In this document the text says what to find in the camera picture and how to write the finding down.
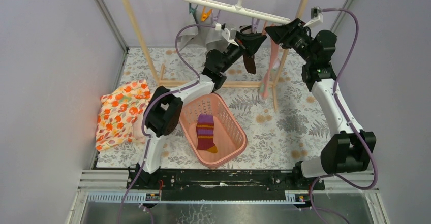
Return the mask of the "orange clothespin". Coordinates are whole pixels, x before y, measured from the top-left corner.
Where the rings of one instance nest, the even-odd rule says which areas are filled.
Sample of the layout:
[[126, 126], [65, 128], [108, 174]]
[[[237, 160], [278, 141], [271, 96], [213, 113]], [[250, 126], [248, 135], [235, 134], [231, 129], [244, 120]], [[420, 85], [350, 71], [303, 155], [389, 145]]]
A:
[[207, 8], [206, 6], [204, 6], [200, 17], [201, 21], [206, 21], [212, 15], [212, 11], [212, 8]]

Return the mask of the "dark brown hanging sock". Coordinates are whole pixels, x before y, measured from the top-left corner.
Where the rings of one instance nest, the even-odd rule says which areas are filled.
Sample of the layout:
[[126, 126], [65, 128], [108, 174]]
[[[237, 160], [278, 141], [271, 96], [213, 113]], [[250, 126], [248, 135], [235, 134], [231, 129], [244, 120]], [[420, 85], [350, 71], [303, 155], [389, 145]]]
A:
[[[251, 25], [240, 26], [240, 31], [241, 31], [241, 33], [244, 33], [244, 34], [253, 33]], [[256, 74], [255, 57], [253, 55], [244, 54], [243, 55], [243, 63], [244, 63], [244, 67], [248, 73]]]

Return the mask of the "purple clothespin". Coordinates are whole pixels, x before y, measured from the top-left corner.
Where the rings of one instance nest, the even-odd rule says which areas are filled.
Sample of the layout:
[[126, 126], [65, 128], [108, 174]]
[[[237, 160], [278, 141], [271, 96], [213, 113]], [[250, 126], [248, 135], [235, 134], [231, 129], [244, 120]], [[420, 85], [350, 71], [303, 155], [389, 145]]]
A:
[[256, 33], [259, 26], [260, 19], [252, 18], [251, 20], [251, 33]]
[[213, 12], [212, 13], [211, 18], [212, 18], [212, 23], [213, 24], [216, 24], [218, 22], [219, 16], [220, 16], [220, 12], [221, 12], [221, 10], [218, 10], [217, 12]]

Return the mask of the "teal clothespin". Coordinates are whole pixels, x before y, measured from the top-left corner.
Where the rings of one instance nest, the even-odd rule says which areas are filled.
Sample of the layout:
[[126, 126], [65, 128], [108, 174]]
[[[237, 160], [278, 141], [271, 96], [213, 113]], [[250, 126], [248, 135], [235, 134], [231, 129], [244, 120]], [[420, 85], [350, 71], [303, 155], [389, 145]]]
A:
[[193, 6], [192, 3], [189, 3], [189, 13], [192, 14], [194, 16], [194, 18], [196, 18], [196, 11], [198, 9], [198, 5]]

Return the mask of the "pink hanging sock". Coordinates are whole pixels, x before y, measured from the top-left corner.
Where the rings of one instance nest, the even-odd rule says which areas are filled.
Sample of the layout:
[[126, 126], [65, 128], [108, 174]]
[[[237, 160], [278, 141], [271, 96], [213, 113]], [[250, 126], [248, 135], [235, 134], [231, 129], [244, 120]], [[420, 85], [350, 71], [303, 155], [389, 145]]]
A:
[[269, 65], [268, 65], [268, 70], [261, 81], [261, 86], [259, 90], [259, 94], [262, 99], [266, 99], [268, 97], [271, 73], [274, 69], [278, 68], [278, 66], [280, 65], [280, 60], [278, 59], [279, 46], [273, 41], [272, 38], [269, 38], [269, 39], [270, 39]]

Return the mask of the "wooden drying rack frame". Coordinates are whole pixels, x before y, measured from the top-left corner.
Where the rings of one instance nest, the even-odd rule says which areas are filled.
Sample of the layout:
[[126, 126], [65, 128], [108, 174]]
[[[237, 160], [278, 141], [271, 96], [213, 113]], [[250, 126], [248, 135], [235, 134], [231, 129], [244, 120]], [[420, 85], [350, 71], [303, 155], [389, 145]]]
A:
[[[134, 28], [135, 34], [137, 35], [137, 38], [138, 38], [139, 44], [141, 46], [141, 49], [143, 51], [143, 54], [144, 54], [144, 56], [146, 58], [146, 61], [147, 61], [148, 65], [149, 65], [149, 68], [150, 68], [150, 70], [152, 72], [153, 78], [154, 78], [154, 80], [155, 80], [155, 82], [156, 82], [157, 85], [179, 86], [179, 87], [181, 87], [182, 90], [186, 90], [186, 89], [190, 89], [191, 90], [191, 89], [193, 89], [194, 86], [196, 86], [200, 82], [202, 82], [202, 83], [204, 83], [204, 82], [206, 82], [206, 83], [212, 82], [212, 84], [213, 84], [212, 90], [213, 91], [216, 91], [216, 90], [220, 89], [221, 87], [230, 87], [230, 88], [235, 88], [235, 87], [247, 88], [247, 87], [251, 87], [251, 88], [258, 88], [261, 85], [260, 82], [252, 82], [252, 81], [228, 81], [227, 82], [225, 75], [222, 72], [220, 72], [220, 71], [216, 71], [216, 72], [210, 71], [210, 74], [211, 75], [215, 75], [215, 78], [214, 79], [209, 79], [209, 80], [208, 79], [205, 80], [202, 75], [198, 74], [197, 75], [198, 76], [197, 82], [193, 83], [192, 85], [190, 85], [188, 87], [183, 86], [180, 81], [164, 80], [163, 79], [163, 75], [164, 75], [165, 66], [164, 65], [161, 66], [160, 73], [158, 74], [157, 71], [156, 71], [156, 69], [155, 69], [155, 66], [153, 64], [153, 60], [151, 58], [150, 52], [148, 50], [147, 43], [146, 43], [146, 41], [144, 39], [144, 36], [143, 36], [142, 31], [140, 29], [140, 26], [138, 24], [138, 20], [137, 20], [137, 18], [135, 16], [134, 10], [133, 10], [133, 8], [131, 6], [130, 0], [122, 0], [122, 2], [123, 2], [123, 5], [124, 5], [124, 7], [126, 9], [126, 12], [127, 12], [128, 16], [129, 16], [129, 19], [131, 21], [132, 27]], [[301, 0], [300, 1], [300, 4], [298, 6], [298, 10], [297, 10], [297, 13], [296, 13], [297, 17], [299, 17], [303, 13], [303, 10], [304, 10], [305, 5], [306, 5], [307, 2], [308, 2], [308, 0]]]

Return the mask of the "pink plastic laundry basket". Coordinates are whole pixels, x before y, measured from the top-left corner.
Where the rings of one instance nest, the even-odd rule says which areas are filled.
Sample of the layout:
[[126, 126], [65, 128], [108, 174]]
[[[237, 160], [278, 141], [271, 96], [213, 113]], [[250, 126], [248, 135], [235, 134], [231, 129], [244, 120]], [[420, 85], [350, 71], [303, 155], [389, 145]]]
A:
[[[212, 133], [207, 131], [205, 143], [202, 143], [198, 124], [208, 122], [213, 124]], [[179, 123], [199, 162], [211, 169], [242, 154], [248, 144], [244, 130], [217, 93], [203, 95], [183, 106]]]

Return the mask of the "purple striped sock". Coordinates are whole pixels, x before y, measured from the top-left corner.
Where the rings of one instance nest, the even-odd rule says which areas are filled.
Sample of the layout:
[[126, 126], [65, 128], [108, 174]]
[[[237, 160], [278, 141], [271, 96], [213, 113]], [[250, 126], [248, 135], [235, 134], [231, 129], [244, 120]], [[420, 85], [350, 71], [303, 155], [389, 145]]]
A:
[[214, 120], [212, 115], [200, 114], [196, 125], [197, 133], [197, 149], [208, 151], [210, 153], [218, 153], [214, 139]]

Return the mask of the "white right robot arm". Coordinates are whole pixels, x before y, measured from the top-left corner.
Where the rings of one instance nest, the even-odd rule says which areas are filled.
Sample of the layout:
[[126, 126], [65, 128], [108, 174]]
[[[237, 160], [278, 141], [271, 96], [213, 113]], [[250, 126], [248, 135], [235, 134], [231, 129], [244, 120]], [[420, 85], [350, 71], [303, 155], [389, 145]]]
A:
[[295, 164], [293, 186], [305, 189], [314, 177], [366, 170], [376, 136], [364, 131], [356, 121], [336, 83], [330, 62], [336, 50], [336, 34], [321, 30], [312, 37], [298, 18], [285, 25], [266, 27], [265, 31], [272, 41], [283, 49], [293, 49], [305, 61], [302, 80], [318, 101], [331, 134], [319, 157]]

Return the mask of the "white plastic clip hanger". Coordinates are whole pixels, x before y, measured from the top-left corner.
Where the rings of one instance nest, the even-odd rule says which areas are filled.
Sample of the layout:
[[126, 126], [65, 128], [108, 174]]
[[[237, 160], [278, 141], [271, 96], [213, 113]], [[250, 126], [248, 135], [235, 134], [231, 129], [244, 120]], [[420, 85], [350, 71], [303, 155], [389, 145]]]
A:
[[250, 17], [250, 18], [260, 19], [260, 20], [264, 20], [264, 21], [268, 21], [276, 24], [288, 24], [291, 22], [289, 18], [245, 8], [242, 5], [243, 0], [238, 0], [236, 4], [228, 4], [228, 3], [223, 3], [215, 0], [183, 0], [183, 1], [186, 1], [191, 4], [197, 4], [205, 7], [210, 7], [213, 9], [219, 9], [222, 11], [235, 13], [235, 14]]

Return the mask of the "purple clothespin middle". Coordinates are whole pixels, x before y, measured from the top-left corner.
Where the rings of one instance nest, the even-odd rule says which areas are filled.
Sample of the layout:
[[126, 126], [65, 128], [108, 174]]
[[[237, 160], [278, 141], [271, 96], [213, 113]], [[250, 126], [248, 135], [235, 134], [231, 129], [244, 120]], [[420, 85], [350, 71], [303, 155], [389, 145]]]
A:
[[259, 26], [260, 19], [252, 18], [251, 20], [251, 33], [256, 33]]

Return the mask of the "purple clothespin left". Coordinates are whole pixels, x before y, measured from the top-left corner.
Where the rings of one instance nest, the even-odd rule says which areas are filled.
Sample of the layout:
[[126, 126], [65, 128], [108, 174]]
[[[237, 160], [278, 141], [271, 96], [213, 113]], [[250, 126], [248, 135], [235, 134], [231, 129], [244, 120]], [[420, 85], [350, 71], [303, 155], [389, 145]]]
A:
[[221, 12], [221, 10], [218, 10], [217, 12], [213, 12], [212, 13], [211, 18], [212, 18], [212, 23], [213, 24], [216, 24], [218, 22], [219, 16], [220, 16], [220, 12]]

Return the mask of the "floral patterned table mat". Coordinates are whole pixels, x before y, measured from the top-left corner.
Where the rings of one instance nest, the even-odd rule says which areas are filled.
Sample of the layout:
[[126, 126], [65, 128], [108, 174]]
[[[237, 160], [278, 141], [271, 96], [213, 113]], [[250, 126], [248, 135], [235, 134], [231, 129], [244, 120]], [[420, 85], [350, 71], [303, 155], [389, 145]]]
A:
[[[164, 79], [191, 80], [196, 75], [179, 59], [174, 48], [149, 48], [155, 68], [165, 65]], [[183, 58], [197, 71], [203, 68], [206, 49], [189, 46], [181, 51]], [[230, 81], [258, 81], [268, 70], [270, 48], [256, 53], [257, 73], [245, 71], [242, 59], [227, 72]], [[248, 138], [245, 151], [220, 166], [220, 169], [291, 169], [297, 161], [312, 159], [331, 138], [329, 127], [318, 101], [302, 81], [305, 62], [290, 50], [276, 86], [278, 108], [273, 105], [272, 89], [262, 99], [259, 88], [222, 88], [217, 93], [223, 98]], [[146, 79], [153, 92], [155, 84], [141, 48], [131, 48], [119, 85]], [[204, 169], [180, 125], [164, 141], [161, 154], [162, 168]], [[98, 154], [97, 168], [127, 168], [137, 162], [145, 150], [143, 143], [123, 143]]]

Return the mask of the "grey hanging towel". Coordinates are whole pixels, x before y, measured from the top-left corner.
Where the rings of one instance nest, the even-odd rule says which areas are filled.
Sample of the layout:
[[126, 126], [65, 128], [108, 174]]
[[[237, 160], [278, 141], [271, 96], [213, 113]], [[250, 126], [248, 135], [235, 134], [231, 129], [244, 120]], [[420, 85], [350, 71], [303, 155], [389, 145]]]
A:
[[222, 37], [221, 31], [216, 31], [208, 26], [215, 26], [218, 22], [207, 18], [201, 21], [200, 18], [195, 18], [195, 15], [190, 13], [186, 26], [198, 24], [183, 30], [177, 38], [178, 50], [181, 51], [187, 45], [198, 45], [205, 47], [207, 51], [216, 49], [220, 52], [225, 51], [229, 43]]

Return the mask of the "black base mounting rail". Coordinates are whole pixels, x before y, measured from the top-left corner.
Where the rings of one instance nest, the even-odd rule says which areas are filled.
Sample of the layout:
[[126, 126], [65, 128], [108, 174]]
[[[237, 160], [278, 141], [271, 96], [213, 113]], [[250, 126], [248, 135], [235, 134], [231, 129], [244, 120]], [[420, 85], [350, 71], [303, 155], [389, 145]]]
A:
[[286, 191], [308, 194], [313, 178], [291, 170], [158, 169], [153, 174], [128, 169], [127, 187], [136, 190], [204, 193]]

